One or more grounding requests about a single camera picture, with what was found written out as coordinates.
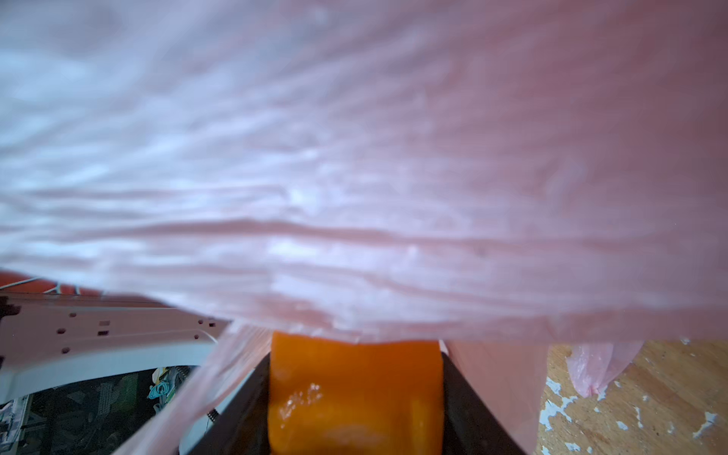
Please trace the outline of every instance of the white plastic frame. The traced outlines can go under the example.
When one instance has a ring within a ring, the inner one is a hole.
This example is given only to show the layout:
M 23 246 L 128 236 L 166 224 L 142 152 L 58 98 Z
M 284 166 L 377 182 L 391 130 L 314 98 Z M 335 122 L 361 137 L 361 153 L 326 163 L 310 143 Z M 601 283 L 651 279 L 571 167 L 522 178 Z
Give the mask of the white plastic frame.
M 2 297 L 20 313 L 0 320 L 0 403 L 71 382 L 199 365 L 227 325 L 136 297 Z

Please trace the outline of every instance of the white paint flake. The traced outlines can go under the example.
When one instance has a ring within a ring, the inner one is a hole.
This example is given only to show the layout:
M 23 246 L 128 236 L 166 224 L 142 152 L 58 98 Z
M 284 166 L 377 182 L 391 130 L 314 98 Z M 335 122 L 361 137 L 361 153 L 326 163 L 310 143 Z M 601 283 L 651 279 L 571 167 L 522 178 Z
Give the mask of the white paint flake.
M 555 405 L 551 402 L 551 400 L 546 400 L 546 407 L 541 410 L 541 414 L 539 415 L 539 423 L 546 426 L 546 431 L 553 430 L 551 422 L 549 422 L 549 418 L 554 417 L 556 414 L 561 414 L 566 417 L 566 420 L 572 422 L 571 417 L 566 413 L 566 407 L 576 400 L 577 397 L 562 397 L 561 406 Z
M 716 422 L 717 416 L 718 416 L 718 414 L 713 414 L 712 412 L 705 412 L 705 423 L 700 425 L 700 428 L 692 434 L 692 438 L 698 439 L 700 436 L 702 436 L 704 431 L 706 431 L 708 428 L 713 426 L 713 424 Z
M 637 406 L 634 406 L 635 412 L 637 413 L 637 426 L 640 428 L 644 428 L 644 425 L 642 424 L 642 414 L 639 411 L 639 408 Z
M 546 376 L 546 385 L 551 389 L 551 392 L 561 396 L 561 384 Z

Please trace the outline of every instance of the plastic sheet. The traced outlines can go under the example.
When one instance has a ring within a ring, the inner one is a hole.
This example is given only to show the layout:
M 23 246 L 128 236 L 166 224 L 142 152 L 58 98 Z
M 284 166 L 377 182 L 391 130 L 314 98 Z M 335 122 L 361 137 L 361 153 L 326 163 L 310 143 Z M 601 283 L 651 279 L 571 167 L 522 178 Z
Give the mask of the plastic sheet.
M 548 346 L 448 341 L 450 358 L 526 453 L 538 436 Z
M 349 341 L 725 336 L 726 8 L 2 2 L 0 264 Z
M 580 344 L 566 359 L 575 390 L 583 397 L 603 392 L 642 349 L 642 341 L 631 343 Z

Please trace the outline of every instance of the orange block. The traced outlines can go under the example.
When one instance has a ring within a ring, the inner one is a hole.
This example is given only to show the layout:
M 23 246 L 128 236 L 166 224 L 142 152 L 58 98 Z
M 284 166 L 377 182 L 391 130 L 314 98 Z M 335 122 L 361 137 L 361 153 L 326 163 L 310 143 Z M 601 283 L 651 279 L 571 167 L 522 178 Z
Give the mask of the orange block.
M 354 345 L 276 333 L 270 368 L 274 455 L 442 452 L 437 342 Z

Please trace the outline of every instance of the blue cord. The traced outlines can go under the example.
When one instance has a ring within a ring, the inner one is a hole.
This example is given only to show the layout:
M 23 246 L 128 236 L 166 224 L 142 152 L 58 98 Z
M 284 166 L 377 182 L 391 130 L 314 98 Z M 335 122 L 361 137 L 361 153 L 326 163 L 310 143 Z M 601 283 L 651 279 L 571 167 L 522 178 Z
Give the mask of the blue cord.
M 170 385 L 166 381 L 161 381 L 156 386 L 149 386 L 149 395 L 146 397 L 149 400 L 154 400 L 162 395 L 166 395 L 170 392 Z

